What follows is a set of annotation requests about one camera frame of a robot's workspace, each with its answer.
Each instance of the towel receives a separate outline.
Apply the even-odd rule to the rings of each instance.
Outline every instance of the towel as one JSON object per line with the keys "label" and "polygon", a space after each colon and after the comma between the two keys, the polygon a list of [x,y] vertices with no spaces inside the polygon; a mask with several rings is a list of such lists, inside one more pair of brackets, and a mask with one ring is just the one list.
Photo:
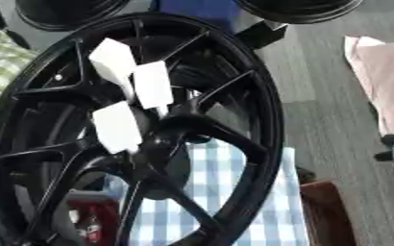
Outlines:
{"label": "towel", "polygon": [[345,37],[345,56],[378,112],[380,134],[394,134],[394,43]]}

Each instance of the wheel rim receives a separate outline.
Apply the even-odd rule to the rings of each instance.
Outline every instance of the wheel rim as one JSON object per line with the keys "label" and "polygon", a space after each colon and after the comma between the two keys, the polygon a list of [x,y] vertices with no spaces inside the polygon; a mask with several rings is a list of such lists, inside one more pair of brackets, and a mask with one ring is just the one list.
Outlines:
{"label": "wheel rim", "polygon": [[[88,126],[89,111],[122,99],[118,89],[101,82],[87,64],[86,56],[104,37],[130,44],[138,62],[165,60],[172,77],[183,66],[195,66],[188,61],[194,61],[193,56],[208,56],[205,62],[216,59],[219,62],[216,69],[223,70],[221,73],[227,76],[227,80],[211,81],[214,85],[197,85],[200,87],[193,89],[201,90],[200,96],[174,106],[169,116],[157,122],[141,145],[141,153],[133,158],[133,163],[141,163],[141,168],[130,169],[125,156],[117,161],[118,157],[108,155],[90,133],[90,127],[89,134],[75,140],[82,128]],[[159,47],[160,37],[167,38],[170,46]],[[61,82],[54,79],[58,73],[63,76]],[[227,97],[241,97],[250,114],[253,140],[204,116],[214,103],[222,104]],[[282,115],[273,81],[254,53],[234,37],[204,22],[171,14],[139,13],[87,26],[39,56],[0,97],[0,245],[29,241],[49,244],[47,238],[55,233],[45,222],[49,221],[49,214],[81,174],[93,171],[133,180],[127,194],[130,203],[125,203],[129,205],[125,208],[129,214],[118,227],[125,229],[125,233],[117,236],[121,241],[127,241],[133,226],[136,203],[143,197],[140,191],[155,183],[201,224],[199,230],[180,240],[180,244],[228,245],[252,222],[274,183],[283,146]],[[160,160],[152,160],[151,155],[171,156],[176,146],[184,144],[184,139],[196,135],[225,140],[247,156],[248,163],[234,193],[213,217],[188,199],[168,176],[153,171],[161,168],[154,167]],[[46,169],[41,166],[46,162],[59,162],[60,175],[43,179],[54,183],[50,188],[41,184],[42,191],[29,190],[42,195],[35,198],[35,218],[27,222],[12,184],[27,185],[35,175],[45,175]]]}
{"label": "wheel rim", "polygon": [[355,10],[362,0],[302,1],[268,4],[267,1],[236,0],[246,11],[261,18],[289,24],[312,24],[329,21]]}

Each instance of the wheel spoke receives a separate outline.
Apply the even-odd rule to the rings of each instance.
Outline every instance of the wheel spoke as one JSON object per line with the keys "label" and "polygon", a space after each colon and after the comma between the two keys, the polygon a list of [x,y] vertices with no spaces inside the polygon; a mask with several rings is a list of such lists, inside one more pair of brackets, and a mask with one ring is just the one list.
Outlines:
{"label": "wheel spoke", "polygon": [[25,160],[29,160],[29,162],[69,161],[71,157],[77,155],[80,151],[93,145],[95,142],[95,138],[89,136],[73,142],[0,155],[0,168],[3,166],[12,168],[18,163],[25,162]]}
{"label": "wheel spoke", "polygon": [[175,60],[184,52],[188,52],[190,49],[195,48],[198,44],[201,43],[207,36],[209,35],[209,31],[204,31],[201,34],[192,37],[191,39],[179,44],[173,51],[162,58],[163,61]]}
{"label": "wheel spoke", "polygon": [[137,182],[129,187],[122,207],[121,220],[116,232],[115,246],[129,245],[132,227],[143,202],[144,193],[145,187],[143,181]]}
{"label": "wheel spoke", "polygon": [[159,131],[168,131],[170,129],[183,131],[188,135],[205,135],[228,142],[239,148],[247,157],[248,162],[262,163],[268,155],[268,150],[263,146],[205,115],[189,113],[165,118],[161,121]]}
{"label": "wheel spoke", "polygon": [[38,103],[66,103],[85,107],[91,105],[94,107],[94,101],[90,96],[83,93],[81,85],[76,86],[56,86],[47,88],[33,88],[20,91],[16,94],[19,99],[26,100],[35,107]]}
{"label": "wheel spoke", "polygon": [[171,198],[181,205],[186,211],[194,216],[199,221],[202,228],[211,230],[220,230],[221,225],[218,221],[212,218],[208,213],[202,209],[195,201],[188,197],[182,189],[175,185],[166,175],[156,172],[155,179],[161,184],[167,192],[170,193]]}
{"label": "wheel spoke", "polygon": [[76,56],[78,58],[78,66],[79,66],[79,74],[81,76],[81,82],[82,83],[89,83],[89,77],[88,77],[88,61],[84,56],[84,52],[82,51],[82,45],[84,43],[83,40],[80,38],[75,39],[75,49],[76,49]]}
{"label": "wheel spoke", "polygon": [[217,88],[211,89],[208,92],[201,94],[194,100],[197,102],[197,111],[207,112],[216,102],[225,98],[229,93],[237,90],[239,86],[243,86],[243,80],[251,77],[254,74],[254,70],[244,72],[235,78],[229,80],[227,83]]}
{"label": "wheel spoke", "polygon": [[133,28],[135,29],[135,40],[137,47],[137,54],[135,54],[135,59],[137,63],[142,64],[145,62],[144,50],[143,50],[143,22],[140,19],[133,21]]}

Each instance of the gray floor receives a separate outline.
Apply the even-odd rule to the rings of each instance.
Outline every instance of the gray floor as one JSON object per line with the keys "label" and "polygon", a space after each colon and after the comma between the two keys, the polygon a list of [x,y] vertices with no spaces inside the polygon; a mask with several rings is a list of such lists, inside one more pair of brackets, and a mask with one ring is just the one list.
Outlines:
{"label": "gray floor", "polygon": [[[36,49],[65,34],[37,31],[20,21],[11,0],[0,0],[11,29]],[[148,0],[124,12],[144,11]],[[243,15],[240,24],[250,21]],[[341,19],[292,26],[285,40],[259,54],[275,78],[284,102],[287,143],[297,162],[339,187],[360,245],[394,246],[394,174],[376,163],[383,150],[364,93],[343,58],[343,37],[371,36],[394,41],[394,0],[365,0]]]}

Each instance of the black wheel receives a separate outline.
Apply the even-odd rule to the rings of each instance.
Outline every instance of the black wheel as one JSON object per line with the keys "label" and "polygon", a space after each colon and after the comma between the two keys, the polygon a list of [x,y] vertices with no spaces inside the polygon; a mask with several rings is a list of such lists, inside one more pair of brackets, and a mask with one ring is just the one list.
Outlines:
{"label": "black wheel", "polygon": [[[166,61],[174,88],[175,103],[163,119],[131,105],[144,125],[139,126],[144,141],[132,157],[108,154],[92,127],[91,112],[124,100],[120,89],[99,78],[87,60],[105,37],[131,45],[139,63]],[[190,97],[190,91],[200,93]],[[249,137],[209,116],[215,104],[237,111]],[[171,159],[186,142],[207,137],[234,145],[247,159],[232,196],[214,216],[181,189],[187,174],[178,181],[169,171]],[[141,201],[155,188],[201,225],[176,245],[230,245],[262,206],[278,173],[282,148],[277,90],[262,62],[235,37],[165,13],[102,20],[40,55],[0,98],[0,245],[58,245],[62,235],[52,227],[54,211],[91,172],[118,176],[130,186],[114,245],[128,245]],[[17,186],[31,197],[31,219],[18,202]]]}
{"label": "black wheel", "polygon": [[236,0],[246,11],[261,18],[289,24],[311,24],[338,18],[363,0]]}

